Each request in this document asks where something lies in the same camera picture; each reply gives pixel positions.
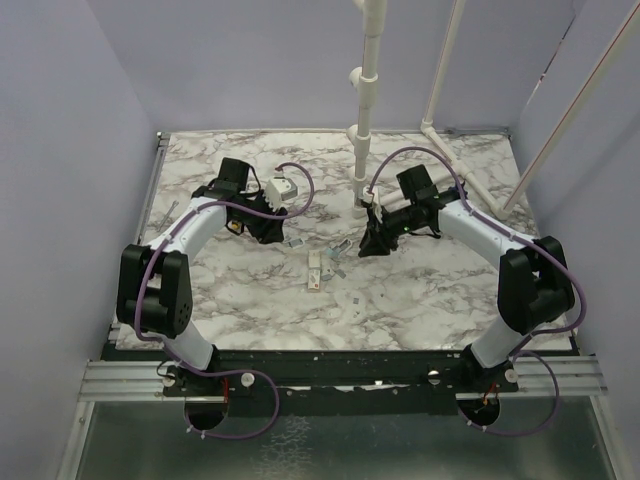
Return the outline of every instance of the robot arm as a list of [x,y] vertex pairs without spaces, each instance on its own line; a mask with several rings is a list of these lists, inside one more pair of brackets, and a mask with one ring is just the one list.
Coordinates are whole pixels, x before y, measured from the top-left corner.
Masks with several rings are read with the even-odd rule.
[[[398,174],[398,181],[410,205],[388,212],[375,203],[367,207],[368,223],[360,243],[360,257],[389,255],[398,238],[428,227],[462,241],[499,271],[500,315],[489,329],[463,352],[462,373],[473,383],[502,366],[509,354],[538,326],[557,319],[575,303],[571,282],[533,249],[497,233],[471,215],[462,205],[456,188],[438,192],[423,165]],[[566,266],[560,242],[553,237],[534,239],[518,234]]]
[[[161,277],[159,287],[147,286],[141,308],[141,330],[151,332],[181,359],[199,370],[212,368],[215,347],[207,342],[193,322],[189,264],[205,243],[222,228],[240,235],[245,227],[261,244],[282,242],[284,220],[266,219],[236,208],[210,205],[220,200],[269,215],[284,216],[284,201],[297,196],[293,181],[281,174],[265,189],[246,193],[251,166],[224,158],[219,175],[209,185],[199,187],[186,211],[149,245],[129,245],[122,253],[116,315],[134,327],[135,311],[144,272],[159,248],[153,275]],[[175,238],[171,232],[182,225]]]

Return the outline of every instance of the marble surface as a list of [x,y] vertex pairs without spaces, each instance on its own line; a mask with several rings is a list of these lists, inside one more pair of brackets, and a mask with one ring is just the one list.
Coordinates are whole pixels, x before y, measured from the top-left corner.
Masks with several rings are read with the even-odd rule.
[[[506,138],[447,140],[497,198],[508,196],[518,173]],[[389,153],[408,145],[433,148],[419,134],[374,135],[369,175]],[[299,162],[316,184],[310,210],[284,226],[286,236],[305,239],[303,248],[259,245],[248,234],[236,237],[222,231],[198,254],[191,266],[192,319],[207,340],[219,348],[236,349],[459,349],[488,327],[497,315],[496,271],[457,240],[406,236],[389,257],[358,258],[364,220],[351,218],[347,168],[353,164],[352,152],[343,133],[172,136],[145,234],[147,242],[158,235],[158,225],[171,203],[177,200],[179,205],[165,228],[184,211],[191,192],[215,177],[225,156],[250,162],[265,180],[276,165]],[[395,175],[418,163],[425,163],[431,173],[442,169],[425,154],[405,154],[383,172],[382,193],[397,189]],[[287,173],[300,190],[288,205],[291,210],[304,203],[308,188],[297,171]],[[469,196],[485,209],[473,190]],[[526,207],[518,206],[506,223],[535,233]],[[355,244],[339,261],[346,278],[335,276],[322,283],[320,292],[308,292],[309,250],[324,250],[344,238]],[[569,348],[569,342],[564,336],[542,336],[533,346]],[[123,325],[117,348],[158,346],[139,342],[131,328]]]

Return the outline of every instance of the wall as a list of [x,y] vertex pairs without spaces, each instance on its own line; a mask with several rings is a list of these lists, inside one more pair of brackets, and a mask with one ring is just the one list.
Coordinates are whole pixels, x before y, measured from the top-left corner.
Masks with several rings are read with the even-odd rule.
[[155,130],[84,0],[0,1],[0,476],[55,478]]
[[[332,127],[357,120],[347,77],[362,61],[351,0],[88,0],[162,130]],[[436,125],[517,118],[576,0],[467,2]],[[452,1],[393,0],[374,128],[417,130]]]
[[[589,0],[514,135],[521,170],[548,137],[632,4]],[[640,255],[640,32],[636,31],[527,191],[540,230],[558,237],[581,279],[580,330],[596,352],[617,424],[640,474],[637,293]]]

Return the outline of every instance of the marble table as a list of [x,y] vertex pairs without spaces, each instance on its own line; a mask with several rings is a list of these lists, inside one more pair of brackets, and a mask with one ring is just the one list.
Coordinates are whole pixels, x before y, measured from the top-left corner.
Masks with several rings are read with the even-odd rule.
[[[476,135],[447,141],[497,198],[506,198],[518,178],[508,139]],[[374,135],[369,175],[388,154],[408,145],[434,148],[420,134]],[[159,223],[174,200],[179,205],[165,228],[184,211],[191,192],[216,176],[225,156],[250,162],[262,179],[272,176],[274,167],[284,161],[299,162],[311,172],[317,193],[310,210],[284,226],[285,235],[305,240],[304,247],[259,245],[248,234],[236,237],[222,231],[196,257],[191,266],[192,319],[219,348],[461,349],[497,314],[496,271],[450,237],[406,236],[388,257],[358,258],[364,220],[351,217],[347,169],[354,161],[353,147],[344,133],[174,134],[145,241],[158,235]],[[418,163],[432,173],[442,169],[426,154],[407,153],[383,172],[382,193],[395,190],[395,175]],[[300,195],[288,205],[294,209],[304,203],[308,188],[297,171],[290,169],[287,174],[300,187]],[[473,190],[469,196],[485,209]],[[518,206],[506,223],[523,232],[536,231],[526,205]],[[320,292],[307,291],[309,250],[324,250],[345,238],[355,244],[337,265],[346,277],[323,282]],[[562,335],[542,336],[532,345],[566,349],[569,341]],[[123,325],[117,348],[158,345],[139,342]]]

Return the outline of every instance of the white wall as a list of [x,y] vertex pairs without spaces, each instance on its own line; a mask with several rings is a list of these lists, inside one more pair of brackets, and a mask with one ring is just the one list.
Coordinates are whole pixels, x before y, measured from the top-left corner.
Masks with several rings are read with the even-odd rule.
[[[351,0],[88,0],[163,130],[332,127],[357,120],[362,61]],[[435,121],[510,125],[571,22],[575,0],[467,2]],[[420,126],[451,0],[393,0],[374,128]]]
[[84,0],[0,1],[0,477],[55,478],[155,130]]
[[[514,135],[521,170],[629,11],[588,0]],[[617,424],[640,474],[640,33],[636,32],[527,191],[543,234],[559,238],[589,301],[580,330],[600,360]]]

